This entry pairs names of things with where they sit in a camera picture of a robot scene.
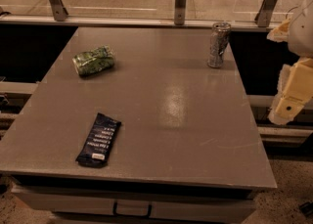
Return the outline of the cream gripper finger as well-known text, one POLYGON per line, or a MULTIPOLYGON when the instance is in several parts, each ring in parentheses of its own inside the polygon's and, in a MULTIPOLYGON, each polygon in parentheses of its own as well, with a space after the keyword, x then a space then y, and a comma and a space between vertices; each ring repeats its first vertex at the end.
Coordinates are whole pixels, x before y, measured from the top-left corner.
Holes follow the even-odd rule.
POLYGON ((290 23, 290 19, 285 19, 282 21, 279 26, 275 27, 267 34, 267 39, 278 43, 287 42, 290 23))
POLYGON ((274 124, 286 125, 313 98, 313 59, 302 57, 292 66, 283 65, 277 90, 268 118, 274 124))

